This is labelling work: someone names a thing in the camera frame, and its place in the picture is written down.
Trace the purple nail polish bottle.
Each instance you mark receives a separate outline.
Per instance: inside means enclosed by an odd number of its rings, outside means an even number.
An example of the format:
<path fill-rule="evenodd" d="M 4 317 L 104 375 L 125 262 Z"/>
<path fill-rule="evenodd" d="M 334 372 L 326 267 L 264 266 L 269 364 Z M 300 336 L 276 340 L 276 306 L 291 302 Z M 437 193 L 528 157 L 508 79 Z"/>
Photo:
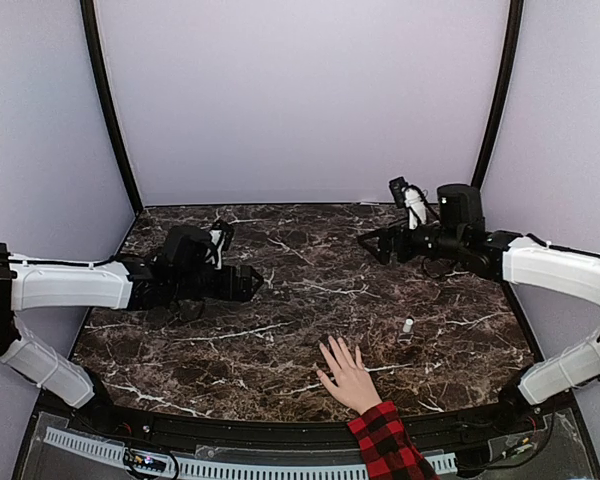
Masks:
<path fill-rule="evenodd" d="M 414 324 L 415 320 L 412 317 L 407 317 L 402 328 L 402 333 L 407 336 L 412 335 Z"/>

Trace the red plaid sleeve forearm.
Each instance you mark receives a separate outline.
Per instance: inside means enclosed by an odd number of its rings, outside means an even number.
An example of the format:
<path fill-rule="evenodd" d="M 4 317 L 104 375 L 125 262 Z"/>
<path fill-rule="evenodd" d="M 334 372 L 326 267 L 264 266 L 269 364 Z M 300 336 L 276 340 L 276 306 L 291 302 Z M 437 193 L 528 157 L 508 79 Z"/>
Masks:
<path fill-rule="evenodd" d="M 393 402 L 376 405 L 350 421 L 369 479 L 438 479 L 431 464 L 412 443 Z"/>

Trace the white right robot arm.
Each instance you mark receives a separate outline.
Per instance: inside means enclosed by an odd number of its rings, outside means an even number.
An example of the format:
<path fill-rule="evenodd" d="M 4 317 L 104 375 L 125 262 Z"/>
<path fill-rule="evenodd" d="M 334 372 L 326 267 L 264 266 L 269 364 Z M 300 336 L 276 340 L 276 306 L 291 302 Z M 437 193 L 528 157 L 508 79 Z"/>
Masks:
<path fill-rule="evenodd" d="M 439 187 L 436 208 L 403 178 L 391 180 L 389 187 L 406 218 L 358 238 L 379 263 L 445 259 L 485 280 L 540 287 L 600 307 L 599 253 L 555 245 L 532 234 L 487 231 L 480 191 L 470 185 Z M 592 380 L 600 380 L 600 328 L 518 374 L 501 390 L 490 424 L 510 434 L 527 420 L 529 407 Z"/>

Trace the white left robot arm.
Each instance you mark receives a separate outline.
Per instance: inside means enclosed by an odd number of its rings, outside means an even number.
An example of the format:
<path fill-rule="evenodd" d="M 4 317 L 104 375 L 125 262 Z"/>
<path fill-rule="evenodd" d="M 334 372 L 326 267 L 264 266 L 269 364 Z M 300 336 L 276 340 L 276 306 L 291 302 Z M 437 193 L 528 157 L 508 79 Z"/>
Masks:
<path fill-rule="evenodd" d="M 218 221 L 208 230 L 176 226 L 156 253 L 102 261 L 50 260 L 16 255 L 0 243 L 0 363 L 59 397 L 100 436 L 121 427 L 106 388 L 16 323 L 18 312 L 49 307 L 147 311 L 177 301 L 249 302 L 263 277 L 251 266 L 223 260 L 234 235 Z"/>

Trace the person's bare hand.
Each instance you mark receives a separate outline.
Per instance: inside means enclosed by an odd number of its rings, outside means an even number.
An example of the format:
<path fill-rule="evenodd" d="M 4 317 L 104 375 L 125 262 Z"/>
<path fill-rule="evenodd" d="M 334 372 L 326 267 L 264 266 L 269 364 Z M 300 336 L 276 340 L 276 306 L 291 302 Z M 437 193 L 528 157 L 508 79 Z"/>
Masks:
<path fill-rule="evenodd" d="M 359 415 L 382 403 L 358 347 L 352 355 L 342 337 L 329 336 L 328 344 L 320 343 L 319 350 L 330 373 L 318 369 L 316 375 L 336 401 Z"/>

